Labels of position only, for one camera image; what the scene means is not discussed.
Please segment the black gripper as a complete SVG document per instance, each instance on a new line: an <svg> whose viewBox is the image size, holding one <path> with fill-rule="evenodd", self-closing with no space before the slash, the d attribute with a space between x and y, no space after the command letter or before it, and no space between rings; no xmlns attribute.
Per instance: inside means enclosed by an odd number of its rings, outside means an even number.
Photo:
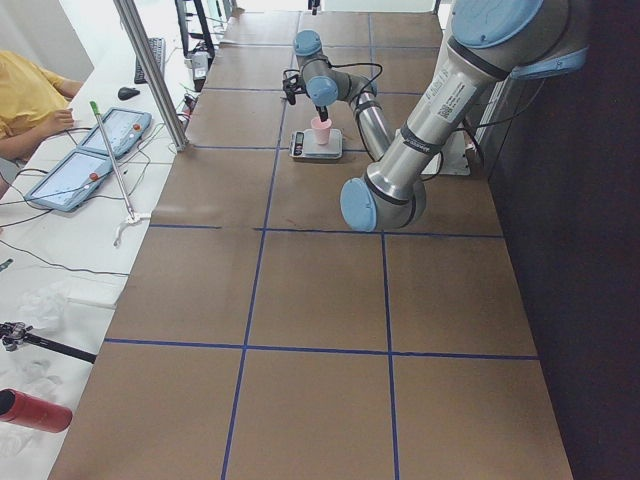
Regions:
<svg viewBox="0 0 640 480"><path fill-rule="evenodd" d="M300 77L292 75L282 80L282 90L289 104L296 103L296 96L300 94Z"/></svg>

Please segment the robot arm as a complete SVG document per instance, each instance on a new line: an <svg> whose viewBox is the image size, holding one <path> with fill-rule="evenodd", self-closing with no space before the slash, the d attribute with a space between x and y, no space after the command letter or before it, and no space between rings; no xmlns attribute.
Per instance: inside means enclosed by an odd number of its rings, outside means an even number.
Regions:
<svg viewBox="0 0 640 480"><path fill-rule="evenodd" d="M391 145L393 132L377 100L376 78L347 73L345 64L332 63L323 52L319 33L314 30L298 32L293 49L297 67L283 72L282 90L291 105L300 95L313 104L316 115L312 138L319 145L329 142L329 107L343 102L352 111L361 142L371 160L381 160Z"/></svg>
<svg viewBox="0 0 640 480"><path fill-rule="evenodd" d="M541 79L580 69L588 51L589 1L458 1L447 61L382 158L340 195L356 231L402 228L426 206L422 171L479 96L508 77Z"/></svg>

